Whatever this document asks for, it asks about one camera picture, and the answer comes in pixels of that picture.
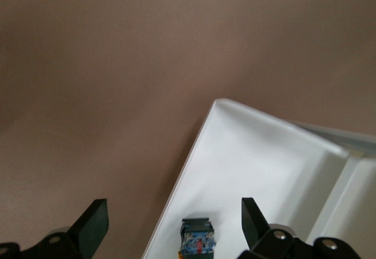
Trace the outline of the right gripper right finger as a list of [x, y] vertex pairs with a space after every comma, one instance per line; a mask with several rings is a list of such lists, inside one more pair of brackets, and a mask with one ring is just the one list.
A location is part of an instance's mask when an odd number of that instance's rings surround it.
[[237, 259], [360, 259], [343, 240], [319, 237], [309, 245], [283, 228], [272, 228], [251, 197], [241, 200], [241, 227], [249, 249]]

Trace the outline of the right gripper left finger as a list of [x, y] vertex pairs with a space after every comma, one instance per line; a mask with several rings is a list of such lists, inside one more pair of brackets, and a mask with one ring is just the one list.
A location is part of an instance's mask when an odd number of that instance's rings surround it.
[[0, 259], [92, 259], [108, 228], [107, 200], [96, 199], [66, 232], [52, 233], [23, 251], [17, 243], [0, 243]]

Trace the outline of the green push button switch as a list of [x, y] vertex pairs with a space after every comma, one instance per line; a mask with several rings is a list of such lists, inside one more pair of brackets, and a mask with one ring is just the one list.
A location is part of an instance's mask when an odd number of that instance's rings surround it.
[[183, 218], [178, 259], [214, 259], [214, 228], [209, 218]]

